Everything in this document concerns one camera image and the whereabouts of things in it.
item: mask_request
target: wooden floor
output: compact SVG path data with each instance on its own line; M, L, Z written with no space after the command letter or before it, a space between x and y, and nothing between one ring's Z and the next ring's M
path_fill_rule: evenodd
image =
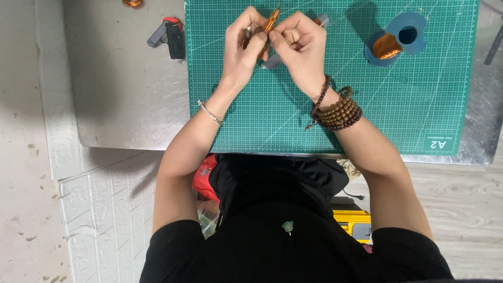
M458 279L503 278L502 140L489 167L407 165L435 242ZM369 209L363 177L349 183L346 192L366 196L355 203Z

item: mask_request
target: silver bangle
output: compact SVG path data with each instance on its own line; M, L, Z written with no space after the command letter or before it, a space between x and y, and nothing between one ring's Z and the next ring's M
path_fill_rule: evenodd
M213 119L213 121L215 121L216 123L219 123L220 125L223 125L225 122L222 120L218 120L217 117L215 117L215 115L211 114L210 111L208 111L208 109L206 109L206 107L204 106L204 103L206 103L206 101L201 101L201 100L198 100L197 101L197 104L199 104L199 106L201 106L201 108L203 108L204 112L206 112L206 114L208 114L208 116L210 116L210 118Z

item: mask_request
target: table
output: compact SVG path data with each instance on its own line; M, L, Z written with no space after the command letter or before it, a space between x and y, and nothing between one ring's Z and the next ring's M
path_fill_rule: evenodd
M135 10L118 0L66 0L64 9L82 145L165 150L189 119L187 63L171 60L165 46L152 49L146 41L163 17L184 20L184 2L145 0L145 6ZM503 30L502 15L501 1L480 3L470 95L458 154L402 155L404 161L493 162L503 121L502 51L496 52L489 65L484 62L496 35Z

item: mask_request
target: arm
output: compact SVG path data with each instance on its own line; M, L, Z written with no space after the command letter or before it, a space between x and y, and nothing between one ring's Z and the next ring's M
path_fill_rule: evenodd
M250 80L257 55L265 45L264 32L254 36L246 50L241 46L244 31L266 19L248 7L225 32L224 67L220 83L206 101L206 108L223 120L229 105ZM178 220L198 221L192 195L194 172L215 139L219 124L200 109L173 138L162 157L154 197L152 230Z
M269 37L295 84L317 102L325 80L326 31L301 12L296 12L278 24ZM300 44L301 48L290 42ZM326 110L339 99L339 95L330 88L320 109ZM433 239L407 167L390 140L365 117L335 133L369 186L372 229L398 227Z

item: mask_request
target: gray pen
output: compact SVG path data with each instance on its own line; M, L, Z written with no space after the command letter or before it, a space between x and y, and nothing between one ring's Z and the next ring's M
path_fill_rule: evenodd
M325 13L321 13L318 15L317 19L323 24L323 27L326 27L328 25L328 16ZM281 59L280 55L276 52L274 52L267 61L264 61L260 67L262 69L274 69L277 66L281 65Z

